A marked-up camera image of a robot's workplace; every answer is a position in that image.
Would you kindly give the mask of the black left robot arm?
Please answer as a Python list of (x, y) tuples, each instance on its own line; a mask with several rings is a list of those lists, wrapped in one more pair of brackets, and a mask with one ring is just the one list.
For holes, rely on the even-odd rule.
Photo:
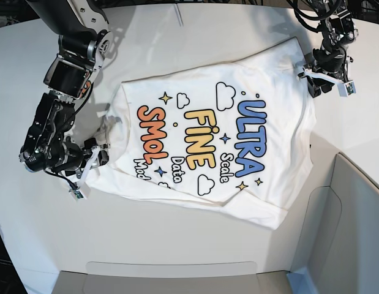
[(312, 60), (302, 67), (299, 78), (306, 78), (308, 90), (313, 98), (328, 93), (336, 86), (339, 95), (347, 97), (356, 93), (355, 83), (348, 77), (349, 64), (353, 58), (347, 47), (358, 36), (345, 1), (307, 1), (316, 13), (310, 16), (298, 7), (298, 1), (288, 1), (296, 19), (308, 31), (320, 33), (320, 48), (312, 50)]

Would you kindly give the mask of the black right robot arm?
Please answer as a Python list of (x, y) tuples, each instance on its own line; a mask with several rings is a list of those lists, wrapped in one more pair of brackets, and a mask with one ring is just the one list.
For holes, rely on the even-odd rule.
[(92, 157), (94, 138), (78, 146), (67, 133), (92, 93), (113, 35), (96, 1), (28, 1), (40, 19), (58, 35), (59, 51), (43, 82), (48, 87), (21, 147), (20, 162), (32, 172), (81, 176)]

